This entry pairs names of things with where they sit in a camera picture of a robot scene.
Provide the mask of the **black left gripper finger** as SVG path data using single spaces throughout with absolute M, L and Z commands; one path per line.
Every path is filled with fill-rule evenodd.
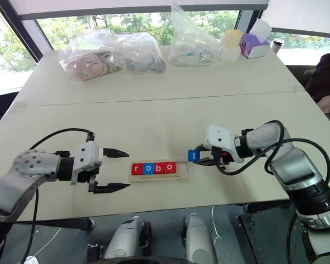
M 114 149 L 114 148 L 103 148 L 103 155 L 108 158 L 129 157 L 128 153 L 121 151 L 121 150 Z
M 126 183 L 109 183 L 107 185 L 98 185 L 97 183 L 95 183 L 93 193 L 94 194 L 114 193 L 129 186 L 130 184 L 126 184 Z

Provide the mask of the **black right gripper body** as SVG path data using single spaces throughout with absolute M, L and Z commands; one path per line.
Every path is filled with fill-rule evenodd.
M 211 153 L 213 160 L 215 161 L 215 165 L 219 168 L 224 168 L 226 165 L 234 162 L 231 154 L 227 151 L 223 151 L 221 148 L 213 147 Z

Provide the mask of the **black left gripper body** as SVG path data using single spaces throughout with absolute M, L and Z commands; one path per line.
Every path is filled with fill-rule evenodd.
M 98 181 L 96 180 L 96 175 L 100 172 L 100 169 L 94 168 L 92 170 L 83 170 L 78 174 L 78 183 L 88 183 L 88 192 L 97 193 Z

